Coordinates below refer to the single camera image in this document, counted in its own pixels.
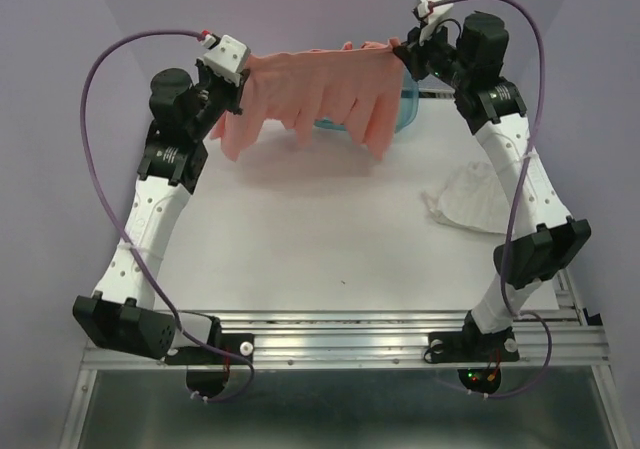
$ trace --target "table surface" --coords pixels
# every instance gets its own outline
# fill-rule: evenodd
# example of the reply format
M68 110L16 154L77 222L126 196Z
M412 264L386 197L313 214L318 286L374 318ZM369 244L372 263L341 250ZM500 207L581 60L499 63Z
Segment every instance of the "table surface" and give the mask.
M326 129L299 149L274 121L236 163L207 149L159 274L178 308L467 310L494 276L502 236L440 225L424 202L488 162L450 100L421 100L382 162ZM527 307L557 309L552 283Z

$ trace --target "white cloth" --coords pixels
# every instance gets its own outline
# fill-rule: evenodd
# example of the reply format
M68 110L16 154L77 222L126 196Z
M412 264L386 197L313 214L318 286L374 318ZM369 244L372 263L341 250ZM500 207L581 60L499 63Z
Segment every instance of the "white cloth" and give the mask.
M491 164L471 162L460 167L438 195L424 196L431 216L440 224L506 234L510 206Z

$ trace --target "pink cloth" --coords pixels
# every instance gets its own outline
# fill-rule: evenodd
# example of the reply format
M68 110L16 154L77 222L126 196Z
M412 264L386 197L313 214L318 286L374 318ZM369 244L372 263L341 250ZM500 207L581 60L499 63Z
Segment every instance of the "pink cloth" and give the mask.
M226 112L211 133L221 138L231 160L252 145L265 119L296 131L301 145L311 142L313 123L328 117L344 124L357 144L382 159L395 132L404 66L389 44L367 42L360 49L250 56L251 69L242 95L243 114Z

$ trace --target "blue basket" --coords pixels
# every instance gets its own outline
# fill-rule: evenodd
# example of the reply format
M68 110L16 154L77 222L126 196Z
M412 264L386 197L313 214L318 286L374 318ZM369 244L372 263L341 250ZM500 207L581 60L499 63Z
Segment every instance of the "blue basket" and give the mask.
M413 122L418 113L418 83L411 79L408 71L404 74L402 86L402 98L398 108L398 119L396 121L396 132L400 132ZM333 129L334 131L346 131L343 125L333 124L329 119L316 121L315 125L322 129Z

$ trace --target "purple cable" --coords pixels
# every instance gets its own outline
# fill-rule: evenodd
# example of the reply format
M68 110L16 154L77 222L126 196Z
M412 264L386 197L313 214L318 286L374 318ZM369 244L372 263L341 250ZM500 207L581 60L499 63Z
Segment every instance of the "purple cable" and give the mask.
M442 0L434 3L430 3L429 7L434 8L438 6L443 6L445 4L452 4L456 2L465 2L465 1L475 1L475 0ZM540 34L540 29L538 28L538 25L536 24L536 22L533 20L533 17L529 13L529 11L527 11L527 9L524 6L522 6L519 2L515 0L494 0L494 1L504 2L506 4L509 4L510 6L515 7L518 11L520 11L520 13L529 22L529 25L533 30L533 34L535 35L536 43L538 45L538 60L539 60L539 68L540 68L539 69L539 86L538 86L538 107L536 109L536 115L533 121L533 127L531 128L531 131L529 134L529 141L527 143L527 148L525 153L525 156L526 156L535 147L535 140L536 140L536 137L538 136L538 131L540 130L540 121L542 119L542 110L544 108L546 61L545 61L545 55L544 55L544 44L542 42L542 34ZM522 193L524 190L524 181L527 177L529 162L530 162L529 157L525 157L524 161L522 162L520 177L518 178L518 183L516 184L516 190L513 196L513 202L511 203L511 211L509 212L509 222L507 224L507 236L504 242L504 251L502 253L502 260L500 261L500 293L502 294L504 305L506 306L507 310L514 318L518 318L523 315L529 315L537 319L540 322L540 324L542 324L542 327L544 328L547 334L547 342L548 342L547 357L544 360L544 364L542 365L542 369L540 370L540 373L536 377L534 377L531 381L529 381L527 384L525 384L520 389L517 389L515 391L511 391L505 394L497 394L497 395L489 396L493 399L505 399L507 397L516 396L518 394L522 394L523 392L533 388L546 374L547 369L549 368L549 363L551 361L551 352L553 350L553 340L551 337L551 330L549 329L549 325L545 322L545 320L538 313L534 311L521 311L520 314L518 314L513 309L513 306L511 305L511 302L507 297L506 273L507 273L509 258L511 256L511 236L513 234L513 227L515 226L518 205L520 204L520 199L522 199Z
M251 384L251 382L253 382L253 379L255 377L255 368L253 367L253 364L251 364L251 362L248 359L245 359L244 357L223 351L221 349L218 349L217 347L213 347L207 344L206 342L200 341L199 339L192 336L189 332L187 332L184 329L184 327L182 326L182 321L180 319L180 313L178 312L178 309L171 302L171 300L165 294L165 292L162 290L162 288L160 287L156 279L153 277L153 274L151 274L151 271L145 264L144 259L142 259L140 252L133 245L131 238L129 237L129 234L127 234L125 230L124 225L118 220L118 217L116 216L115 212L111 208L109 201L107 201L104 191L102 190L102 185L98 180L96 168L93 163L93 155L91 154L91 147L89 146L89 137L87 135L87 97L89 95L89 88L91 87L91 82L93 81L93 78L96 74L96 71L98 70L98 67L100 67L100 64L102 64L102 62L116 49L130 42L133 42L137 39L143 39L145 37L165 36L165 35L188 36L188 37L194 37L198 40L202 39L202 34L195 31L187 31L187 30L179 30L179 29L178 30L161 29L161 30L155 30L155 31L144 31L144 32L138 32L136 34L132 34L128 37L125 37L124 39L119 40L118 42L115 42L114 44L109 46L107 49L105 49L102 52L102 54L98 56L96 61L91 66L91 69L89 69L89 74L87 74L87 78L85 79L84 86L82 88L82 97L80 100L80 133L82 134L82 146L84 147L84 155L87 160L87 165L89 166L89 175L91 176L91 182L93 183L93 188L95 189L96 194L100 199L100 203L102 204L104 211L107 213L107 216L109 216L109 219L111 220L111 224L113 224L113 227L115 227L116 230L118 231L120 238L126 243L131 244L130 250L131 250L131 255L133 256L133 259L136 261L136 263L140 267L142 274L147 279L147 281L149 282L153 290L156 292L156 294L158 294L160 299L162 299L162 302L166 304L166 306L169 308L169 310L173 314L173 317L175 318L175 321L176 321L176 327L178 328L178 330L182 332L184 337L189 339L194 344L202 347L203 349L206 349L207 351L222 357L228 357L242 364L245 364L249 367L249 371L250 371L249 378L244 383L244 385L240 389L238 389L238 391L234 392L233 394L229 394L228 396L216 397L216 398L211 398L207 400L207 402L226 402L244 393L249 387L249 385Z

